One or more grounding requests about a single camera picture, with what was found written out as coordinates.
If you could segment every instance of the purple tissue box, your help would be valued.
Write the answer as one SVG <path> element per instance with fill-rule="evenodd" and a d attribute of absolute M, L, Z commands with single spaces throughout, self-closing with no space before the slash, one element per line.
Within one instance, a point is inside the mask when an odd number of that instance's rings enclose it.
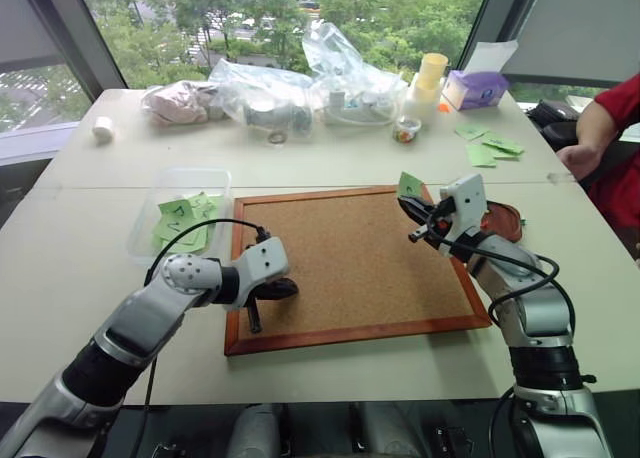
<path fill-rule="evenodd" d="M 469 110 L 496 106 L 508 88 L 509 82 L 498 72 L 464 73 L 454 70 L 449 73 L 442 95 L 456 110 Z"/>

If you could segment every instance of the cork board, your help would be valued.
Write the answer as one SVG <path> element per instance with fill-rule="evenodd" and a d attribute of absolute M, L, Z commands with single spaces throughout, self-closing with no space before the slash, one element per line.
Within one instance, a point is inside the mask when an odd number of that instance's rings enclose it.
<path fill-rule="evenodd" d="M 228 313 L 227 356 L 491 323 L 464 266 L 409 241 L 395 187 L 239 198 L 234 216 L 280 237 L 300 293 L 258 301 L 259 334 Z M 233 257 L 254 240 L 234 225 Z"/>

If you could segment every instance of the yellow cup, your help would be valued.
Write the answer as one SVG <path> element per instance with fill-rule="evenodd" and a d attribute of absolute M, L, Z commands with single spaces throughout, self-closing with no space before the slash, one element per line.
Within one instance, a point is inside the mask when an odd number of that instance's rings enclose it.
<path fill-rule="evenodd" d="M 448 63 L 449 58 L 440 53 L 425 53 L 418 73 L 418 86 L 425 89 L 436 88 Z"/>

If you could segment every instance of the cloth in plastic bag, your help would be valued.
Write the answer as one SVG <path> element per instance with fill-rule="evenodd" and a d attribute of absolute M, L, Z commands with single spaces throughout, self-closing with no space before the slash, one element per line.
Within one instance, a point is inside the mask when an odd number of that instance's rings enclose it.
<path fill-rule="evenodd" d="M 365 63 L 333 23 L 313 23 L 302 48 L 314 74 L 313 106 L 327 123 L 384 125 L 397 117 L 407 83 Z"/>
<path fill-rule="evenodd" d="M 289 135 L 310 134 L 313 124 L 308 94 L 313 82 L 310 77 L 221 59 L 209 81 L 218 87 L 225 113 L 238 123 L 266 130 L 269 139 L 277 135 L 281 141 Z"/>
<path fill-rule="evenodd" d="M 178 81 L 149 88 L 142 109 L 158 125 L 203 123 L 226 115 L 220 106 L 217 86 L 207 81 Z"/>

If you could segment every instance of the wire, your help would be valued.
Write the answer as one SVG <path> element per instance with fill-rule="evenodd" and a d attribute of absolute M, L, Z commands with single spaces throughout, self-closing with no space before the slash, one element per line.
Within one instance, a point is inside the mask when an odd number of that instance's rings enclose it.
<path fill-rule="evenodd" d="M 545 263 L 548 263 L 552 266 L 553 270 L 551 271 L 551 273 L 546 274 L 544 271 L 536 268 L 533 265 L 530 265 L 529 263 L 525 263 L 524 261 L 516 260 L 515 258 L 504 256 L 499 253 L 494 253 L 492 251 L 481 250 L 475 246 L 469 246 L 463 243 L 455 243 L 453 241 L 447 240 L 434 231 L 433 223 L 431 222 L 431 220 L 427 220 L 425 224 L 427 225 L 427 233 L 429 235 L 431 235 L 439 243 L 444 243 L 445 245 L 448 245 L 449 247 L 451 247 L 451 249 L 459 248 L 461 250 L 469 251 L 471 253 L 485 256 L 487 258 L 493 258 L 496 260 L 504 261 L 506 263 L 511 263 L 512 265 L 519 266 L 521 268 L 524 268 L 542 277 L 542 280 L 535 282 L 533 285 L 525 286 L 524 288 L 520 288 L 519 290 L 512 291 L 510 293 L 507 293 L 504 296 L 501 296 L 493 300 L 493 302 L 489 305 L 487 313 L 489 314 L 489 318 L 491 319 L 491 321 L 496 326 L 500 327 L 500 322 L 495 315 L 495 308 L 497 306 L 501 305 L 507 300 L 510 300 L 512 298 L 517 298 L 518 296 L 522 296 L 525 293 L 529 293 L 531 291 L 537 290 L 551 283 L 558 290 L 558 293 L 560 293 L 565 303 L 567 304 L 567 308 L 569 310 L 569 326 L 571 327 L 571 334 L 572 335 L 575 334 L 575 331 L 576 331 L 575 308 L 573 306 L 573 302 L 571 301 L 571 298 L 569 298 L 569 295 L 567 294 L 565 289 L 557 281 L 555 281 L 555 277 L 558 276 L 558 273 L 560 273 L 560 265 L 558 265 L 558 263 L 556 263 L 554 260 L 552 260 L 551 258 L 547 258 L 546 256 L 535 255 L 540 261 L 544 261 Z"/>
<path fill-rule="evenodd" d="M 500 409 L 504 406 L 507 400 L 511 398 L 511 395 L 513 395 L 513 387 L 509 388 L 507 391 L 505 391 L 502 394 L 502 396 L 498 400 L 496 409 L 493 410 L 493 414 L 491 415 L 491 420 L 489 420 L 489 456 L 491 458 L 496 458 L 495 448 L 493 447 L 493 435 L 495 434 L 498 413 L 500 413 Z"/>
<path fill-rule="evenodd" d="M 205 220 L 205 221 L 201 221 L 200 223 L 196 223 L 195 225 L 190 226 L 186 230 L 178 233 L 171 241 L 169 241 L 169 243 L 167 243 L 167 245 L 164 248 L 162 248 L 162 250 L 160 250 L 160 253 L 158 253 L 158 256 L 156 256 L 156 259 L 153 261 L 153 264 L 147 270 L 147 273 L 144 278 L 144 286 L 147 286 L 151 282 L 151 280 L 153 279 L 153 273 L 155 272 L 156 268 L 160 264 L 162 257 L 167 254 L 167 252 L 171 249 L 171 247 L 175 245 L 180 240 L 180 238 L 184 237 L 185 235 L 188 235 L 193 230 L 196 230 L 202 226 L 215 225 L 216 223 L 236 223 L 238 225 L 244 225 L 244 226 L 253 228 L 258 232 L 258 234 L 266 233 L 266 230 L 261 226 L 250 223 L 248 221 L 236 220 L 234 218 L 216 218 L 215 220 Z M 149 404 L 151 403 L 151 392 L 153 391 L 153 381 L 156 376 L 157 366 L 158 366 L 158 357 L 156 356 L 151 362 L 151 370 L 149 371 L 149 379 L 147 380 L 147 391 L 144 397 L 144 406 L 142 407 L 142 418 L 140 419 L 140 426 L 138 427 L 138 433 L 136 434 L 136 441 L 134 442 L 133 447 L 131 448 L 131 453 L 129 453 L 129 458 L 137 458 L 138 451 L 140 450 L 140 445 L 142 444 L 142 439 L 144 438 L 144 431 L 145 431 L 145 428 L 147 427 L 147 420 L 149 418 L 149 408 L 150 408 Z"/>

